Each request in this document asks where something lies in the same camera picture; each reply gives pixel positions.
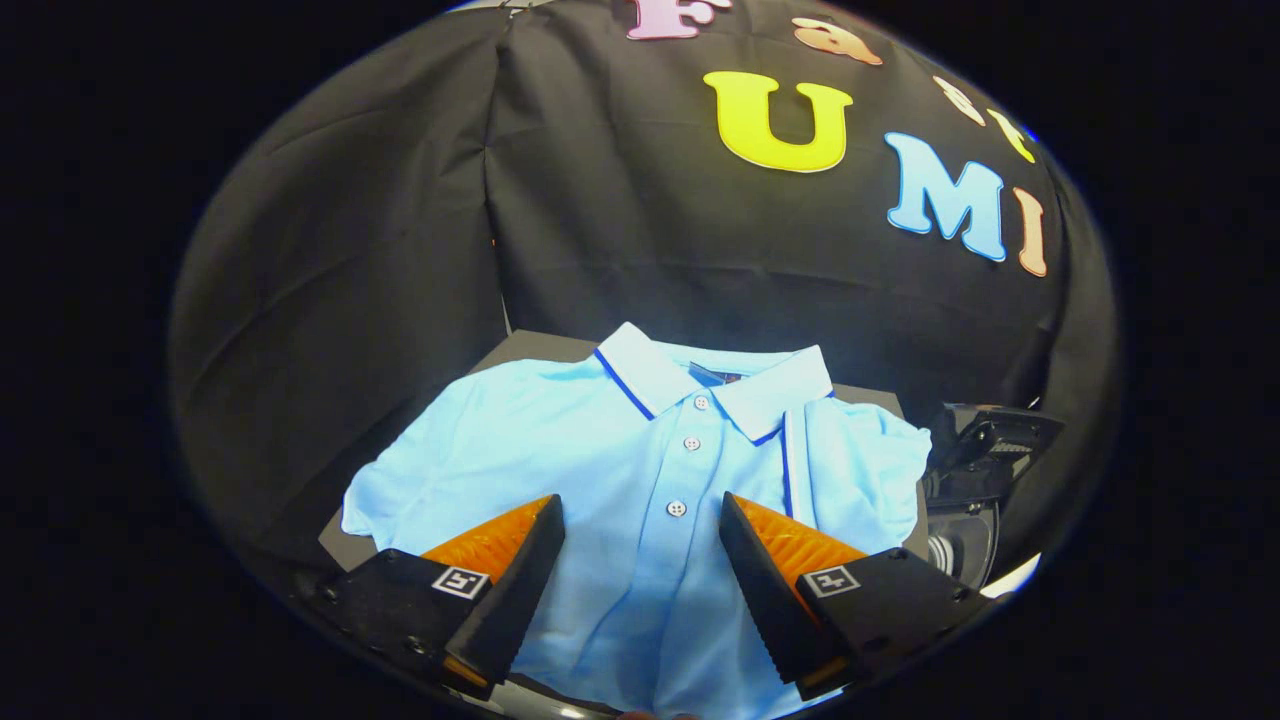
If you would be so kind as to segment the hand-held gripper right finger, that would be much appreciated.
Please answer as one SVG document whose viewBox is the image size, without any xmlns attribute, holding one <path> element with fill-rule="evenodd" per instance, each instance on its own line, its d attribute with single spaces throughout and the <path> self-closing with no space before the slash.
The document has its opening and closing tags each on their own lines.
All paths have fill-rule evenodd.
<svg viewBox="0 0 1280 720">
<path fill-rule="evenodd" d="M 719 541 L 774 670 L 804 700 L 901 673 L 992 605 L 905 548 L 868 553 L 733 493 Z"/>
</svg>

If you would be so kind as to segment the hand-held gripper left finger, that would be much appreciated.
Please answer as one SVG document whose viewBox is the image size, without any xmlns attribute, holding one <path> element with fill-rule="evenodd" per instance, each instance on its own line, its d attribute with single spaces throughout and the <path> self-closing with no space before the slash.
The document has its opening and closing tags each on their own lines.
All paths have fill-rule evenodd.
<svg viewBox="0 0 1280 720">
<path fill-rule="evenodd" d="M 315 582 L 332 629 L 417 680 L 476 700 L 504 683 L 564 543 L 547 495 L 425 553 L 383 550 Z"/>
</svg>

